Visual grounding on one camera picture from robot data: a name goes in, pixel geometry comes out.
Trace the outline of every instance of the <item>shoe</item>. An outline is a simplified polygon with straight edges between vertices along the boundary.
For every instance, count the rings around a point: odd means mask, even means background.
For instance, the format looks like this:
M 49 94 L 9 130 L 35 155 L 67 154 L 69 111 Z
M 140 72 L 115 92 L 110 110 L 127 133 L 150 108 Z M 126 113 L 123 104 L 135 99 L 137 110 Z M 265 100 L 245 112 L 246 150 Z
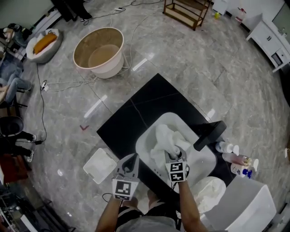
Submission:
M 36 135 L 32 135 L 33 139 L 32 141 L 27 140 L 29 143 L 34 143 L 37 140 L 37 136 Z
M 87 21 L 89 21 L 90 19 L 92 19 L 92 17 L 89 18 L 89 19 L 82 19 L 82 20 L 81 20 L 81 23 L 87 22 Z
M 31 163 L 31 162 L 32 162 L 32 160 L 33 160 L 33 155 L 34 155 L 34 151 L 31 150 L 31 154 L 30 154 L 30 156 L 28 156 L 28 157 L 26 158 L 26 160 L 27 160 L 28 163 Z

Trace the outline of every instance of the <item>sink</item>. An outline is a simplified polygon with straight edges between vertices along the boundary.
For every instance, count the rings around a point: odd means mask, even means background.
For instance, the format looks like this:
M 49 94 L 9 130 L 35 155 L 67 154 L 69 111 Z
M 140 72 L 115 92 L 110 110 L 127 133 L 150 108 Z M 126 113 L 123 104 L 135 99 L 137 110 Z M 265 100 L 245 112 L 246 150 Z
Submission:
M 179 131 L 185 140 L 192 144 L 186 152 L 187 164 L 190 167 L 190 172 L 187 177 L 189 186 L 191 187 L 201 179 L 207 177 L 216 166 L 217 159 L 215 154 L 207 146 L 201 151 L 196 151 L 193 144 L 199 137 L 177 114 L 171 112 L 165 113 L 158 118 L 137 140 L 135 149 L 140 159 L 154 171 L 160 179 L 171 186 L 165 166 L 159 169 L 154 159 L 150 157 L 150 151 L 157 143 L 155 129 L 156 126 L 160 124 L 166 124 L 171 130 Z M 174 191 L 177 193 L 179 192 L 178 186 L 176 186 Z

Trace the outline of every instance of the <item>blue bottle cap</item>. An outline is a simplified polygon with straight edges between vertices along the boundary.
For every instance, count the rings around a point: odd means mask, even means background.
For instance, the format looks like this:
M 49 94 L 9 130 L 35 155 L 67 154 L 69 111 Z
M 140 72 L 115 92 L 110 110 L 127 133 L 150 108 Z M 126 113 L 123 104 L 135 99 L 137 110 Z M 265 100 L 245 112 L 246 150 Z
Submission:
M 247 175 L 248 171 L 249 171 L 248 169 L 244 169 L 244 170 L 243 170 L 243 174 L 244 174 L 244 175 Z
M 252 170 L 250 170 L 250 171 L 248 172 L 248 174 L 247 174 L 247 177 L 248 177 L 249 179 L 251 179 L 251 177 L 252 177 L 252 174 L 253 174 L 253 171 L 252 171 Z

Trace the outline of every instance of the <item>wooden shelf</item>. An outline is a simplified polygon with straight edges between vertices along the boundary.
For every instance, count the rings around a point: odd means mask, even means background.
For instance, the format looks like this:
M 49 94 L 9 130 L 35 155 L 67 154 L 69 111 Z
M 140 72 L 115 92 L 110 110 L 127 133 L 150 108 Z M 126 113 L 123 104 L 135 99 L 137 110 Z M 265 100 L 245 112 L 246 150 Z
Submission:
M 197 26 L 203 24 L 203 20 L 212 2 L 212 0 L 210 0 L 209 3 L 206 1 L 207 0 L 175 0 L 174 2 L 174 0 L 172 0 L 171 3 L 167 5 L 166 0 L 164 0 L 163 13 L 191 27 L 195 31 Z
M 176 3 L 166 6 L 164 13 L 170 16 L 171 18 L 174 18 L 190 27 L 199 26 L 203 20 L 202 17 L 199 17 L 194 12 Z
M 184 5 L 190 6 L 192 8 L 195 8 L 197 10 L 205 10 L 208 8 L 208 5 L 205 4 L 201 4 L 200 2 L 197 2 L 195 0 L 176 0 L 177 2 L 180 2 Z

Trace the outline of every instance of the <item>wall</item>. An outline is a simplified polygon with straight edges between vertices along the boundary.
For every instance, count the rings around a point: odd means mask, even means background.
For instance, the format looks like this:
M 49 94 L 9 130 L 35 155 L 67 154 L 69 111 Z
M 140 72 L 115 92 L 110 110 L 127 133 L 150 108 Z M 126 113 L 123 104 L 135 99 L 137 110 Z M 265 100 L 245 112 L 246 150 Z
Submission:
M 227 11 L 237 15 L 237 8 L 243 8 L 246 11 L 246 17 L 243 24 L 250 30 L 253 30 L 260 20 L 260 15 L 272 21 L 278 14 L 284 4 L 284 0 L 228 0 Z
M 9 23 L 30 28 L 52 7 L 50 0 L 0 0 L 0 28 Z
M 281 11 L 274 18 L 273 23 L 278 29 L 285 28 L 284 32 L 287 33 L 286 39 L 290 43 L 290 7 L 284 4 Z

